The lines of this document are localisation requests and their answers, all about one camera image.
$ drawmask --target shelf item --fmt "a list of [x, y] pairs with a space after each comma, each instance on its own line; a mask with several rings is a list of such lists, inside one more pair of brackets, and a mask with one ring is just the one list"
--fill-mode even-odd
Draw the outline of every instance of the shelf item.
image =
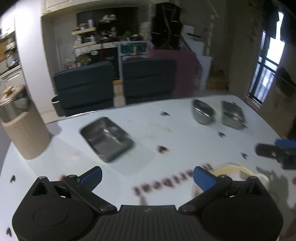
[[114, 14], [106, 14], [101, 20], [100, 23], [110, 23], [111, 21], [115, 21], [116, 19], [116, 15]]
[[100, 20], [99, 23], [110, 23], [110, 22], [113, 22], [113, 21], [116, 21], [117, 19], [114, 19], [114, 20]]
[[84, 34], [84, 33], [93, 32], [93, 31], [96, 31], [95, 27], [74, 31], [74, 32], [72, 32], [72, 35]]
[[84, 43], [84, 44], [74, 45], [73, 48], [77, 49], [77, 48], [86, 47], [86, 46], [95, 45], [95, 44], [97, 44], [96, 41], [89, 42], [89, 43]]

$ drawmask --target metal bucket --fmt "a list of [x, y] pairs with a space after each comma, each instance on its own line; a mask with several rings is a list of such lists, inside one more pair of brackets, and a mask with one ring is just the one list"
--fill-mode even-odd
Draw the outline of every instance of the metal bucket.
[[58, 116], [62, 117], [66, 115], [64, 109], [61, 107], [58, 95], [52, 98], [52, 105], [54, 106], [54, 109]]

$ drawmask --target white table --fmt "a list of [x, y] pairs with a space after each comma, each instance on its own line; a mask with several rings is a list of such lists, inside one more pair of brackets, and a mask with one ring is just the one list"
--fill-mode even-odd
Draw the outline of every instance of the white table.
[[[293, 219], [291, 209], [296, 203], [296, 186], [292, 178], [296, 171], [285, 171], [275, 160], [258, 157], [254, 147], [258, 142], [273, 144], [279, 136], [239, 98], [210, 96], [200, 98], [216, 111], [216, 122], [210, 126], [197, 123], [191, 114], [192, 99], [177, 99], [133, 105], [124, 108], [97, 111], [92, 114], [64, 119], [47, 125], [54, 135], [48, 148], [33, 160], [24, 160], [13, 144], [10, 145], [0, 176], [0, 237], [5, 234], [22, 198], [38, 176], [50, 181], [62, 175], [81, 175], [99, 165], [103, 180], [94, 193], [114, 204], [139, 205], [140, 199], [133, 187], [152, 184], [196, 166], [212, 166], [232, 162], [253, 172], [262, 172], [270, 180], [270, 191], [284, 215], [284, 229]], [[235, 130], [221, 124], [221, 101], [237, 103], [245, 114], [247, 129]], [[165, 111], [170, 116], [162, 116]], [[109, 117], [127, 131], [135, 142], [134, 147], [111, 163], [102, 162], [80, 135], [80, 129], [102, 116]], [[160, 154], [157, 146], [169, 149]], [[245, 160], [241, 153], [246, 153]], [[16, 181], [10, 183], [11, 176]], [[175, 184], [174, 188], [144, 194], [147, 205], [174, 204], [176, 208], [192, 198], [192, 178]]]

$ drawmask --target cylindrical canister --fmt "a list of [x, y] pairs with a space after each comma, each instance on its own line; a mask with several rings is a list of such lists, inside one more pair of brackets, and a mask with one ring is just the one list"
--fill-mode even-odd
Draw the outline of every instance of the cylindrical canister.
[[89, 20], [87, 21], [87, 23], [88, 23], [88, 25], [89, 25], [89, 28], [93, 28], [93, 27], [94, 27], [94, 21], [93, 21], [93, 19], [89, 19]]
[[0, 99], [0, 118], [23, 158], [33, 159], [48, 146], [49, 132], [24, 85], [10, 86], [4, 91]]

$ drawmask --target metal lid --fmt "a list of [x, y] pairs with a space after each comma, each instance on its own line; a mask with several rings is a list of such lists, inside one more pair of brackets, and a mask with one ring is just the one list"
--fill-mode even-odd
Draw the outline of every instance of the metal lid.
[[5, 52], [7, 52], [7, 51], [9, 51], [9, 50], [11, 50], [11, 49], [13, 49], [13, 48], [15, 48], [17, 46], [17, 42], [11, 42], [11, 43], [9, 43], [8, 45], [6, 45], [6, 47], [5, 47]]
[[17, 95], [25, 90], [24, 85], [18, 85], [16, 87], [9, 86], [5, 91], [3, 91], [3, 96], [0, 99], [0, 107], [17, 98]]
[[10, 86], [0, 99], [0, 118], [9, 122], [30, 108], [31, 100], [24, 85]]
[[9, 39], [8, 39], [8, 43], [12, 43], [12, 42], [15, 42], [15, 36], [11, 36]]

